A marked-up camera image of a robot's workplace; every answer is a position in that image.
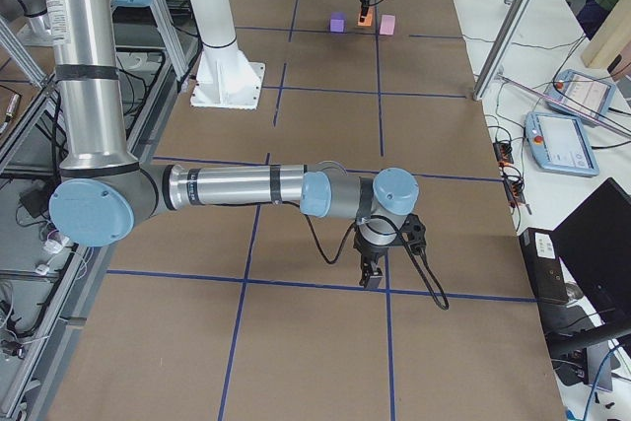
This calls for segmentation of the orange foam block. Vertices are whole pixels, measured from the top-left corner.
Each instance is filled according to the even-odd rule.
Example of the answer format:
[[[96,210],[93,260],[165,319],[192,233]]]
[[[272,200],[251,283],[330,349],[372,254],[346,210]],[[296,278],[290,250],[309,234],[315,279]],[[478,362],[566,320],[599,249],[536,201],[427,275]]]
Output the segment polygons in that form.
[[[359,28],[368,28],[373,24],[373,13],[369,12],[367,15],[362,16],[359,15],[358,17],[358,21],[357,21],[357,26]]]

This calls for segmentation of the pink foam block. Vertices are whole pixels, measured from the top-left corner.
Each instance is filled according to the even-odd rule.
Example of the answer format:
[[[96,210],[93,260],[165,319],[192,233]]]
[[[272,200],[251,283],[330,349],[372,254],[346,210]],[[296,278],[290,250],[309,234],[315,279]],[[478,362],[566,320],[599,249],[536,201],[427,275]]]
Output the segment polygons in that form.
[[[383,14],[380,19],[379,35],[392,36],[395,32],[395,15]]]

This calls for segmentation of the purple foam block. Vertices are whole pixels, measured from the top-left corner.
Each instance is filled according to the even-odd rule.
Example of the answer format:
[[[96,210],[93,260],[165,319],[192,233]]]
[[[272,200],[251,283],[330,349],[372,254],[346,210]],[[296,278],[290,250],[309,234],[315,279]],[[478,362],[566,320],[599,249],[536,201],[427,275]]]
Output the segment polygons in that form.
[[[332,33],[343,34],[345,32],[346,17],[343,12],[333,12],[329,17],[329,30]]]

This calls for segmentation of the black box device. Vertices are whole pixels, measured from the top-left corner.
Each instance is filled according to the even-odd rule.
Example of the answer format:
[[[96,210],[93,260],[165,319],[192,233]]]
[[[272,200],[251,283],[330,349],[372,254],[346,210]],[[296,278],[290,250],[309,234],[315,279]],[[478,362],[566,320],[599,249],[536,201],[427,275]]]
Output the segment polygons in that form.
[[[519,235],[520,246],[531,290],[542,303],[564,306],[569,302],[561,261],[551,232],[526,228]]]

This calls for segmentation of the black laptop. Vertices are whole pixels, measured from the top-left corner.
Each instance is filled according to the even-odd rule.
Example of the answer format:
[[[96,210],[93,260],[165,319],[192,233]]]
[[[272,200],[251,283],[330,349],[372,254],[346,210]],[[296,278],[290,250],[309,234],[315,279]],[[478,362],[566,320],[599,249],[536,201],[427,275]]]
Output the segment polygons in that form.
[[[616,339],[630,343],[630,194],[609,177],[552,233],[557,254],[604,324],[548,340],[552,357]]]

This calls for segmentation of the near teach pendant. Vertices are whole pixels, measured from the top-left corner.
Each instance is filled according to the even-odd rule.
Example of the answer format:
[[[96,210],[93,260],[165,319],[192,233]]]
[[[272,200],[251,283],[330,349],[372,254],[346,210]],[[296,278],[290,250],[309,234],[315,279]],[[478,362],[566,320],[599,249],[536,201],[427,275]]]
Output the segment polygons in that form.
[[[593,177],[599,175],[591,144],[578,117],[532,111],[525,119],[526,141],[545,171]]]

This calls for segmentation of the teach pendant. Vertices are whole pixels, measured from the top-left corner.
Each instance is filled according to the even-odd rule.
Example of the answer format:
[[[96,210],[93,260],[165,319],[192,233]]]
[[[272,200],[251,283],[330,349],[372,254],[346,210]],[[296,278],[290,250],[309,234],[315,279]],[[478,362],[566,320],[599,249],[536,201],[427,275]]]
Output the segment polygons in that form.
[[[545,171],[593,177],[599,175],[591,144],[578,117],[532,111],[525,119],[526,141]]]
[[[601,120],[611,106],[615,91],[615,85],[607,80],[566,69],[556,76],[545,94],[553,110],[574,114],[582,120],[586,115]]]

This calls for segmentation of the far teach pendant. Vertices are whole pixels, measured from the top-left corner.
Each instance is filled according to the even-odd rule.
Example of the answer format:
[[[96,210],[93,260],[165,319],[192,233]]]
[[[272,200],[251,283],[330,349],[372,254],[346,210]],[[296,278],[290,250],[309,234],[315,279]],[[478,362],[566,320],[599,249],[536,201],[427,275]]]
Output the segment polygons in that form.
[[[607,80],[566,69],[556,76],[545,94],[553,110],[574,114],[582,120],[586,115],[601,120],[611,106],[615,91],[615,85]]]

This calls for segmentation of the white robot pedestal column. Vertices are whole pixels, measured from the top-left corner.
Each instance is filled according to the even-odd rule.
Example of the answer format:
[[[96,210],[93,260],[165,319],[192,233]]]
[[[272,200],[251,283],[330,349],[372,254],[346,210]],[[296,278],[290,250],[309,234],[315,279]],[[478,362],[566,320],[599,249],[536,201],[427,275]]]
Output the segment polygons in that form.
[[[252,110],[257,108],[265,65],[240,50],[230,0],[190,0],[202,42],[191,104]]]

